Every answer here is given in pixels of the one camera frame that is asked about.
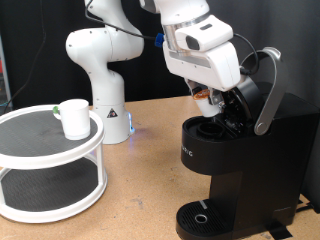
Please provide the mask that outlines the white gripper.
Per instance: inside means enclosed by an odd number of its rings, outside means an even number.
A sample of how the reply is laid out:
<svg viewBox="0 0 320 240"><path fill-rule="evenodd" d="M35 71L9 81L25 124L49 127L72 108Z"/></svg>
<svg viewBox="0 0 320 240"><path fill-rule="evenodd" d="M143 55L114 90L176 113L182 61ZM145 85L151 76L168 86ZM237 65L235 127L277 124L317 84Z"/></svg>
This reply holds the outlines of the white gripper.
<svg viewBox="0 0 320 240"><path fill-rule="evenodd" d="M223 105L224 99L220 91L230 90L240 82L237 53L230 42L206 52L191 51L189 55L172 51L164 43L163 52L168 70L186 78L185 82L192 96L201 91L198 83L211 87L211 105Z"/></svg>

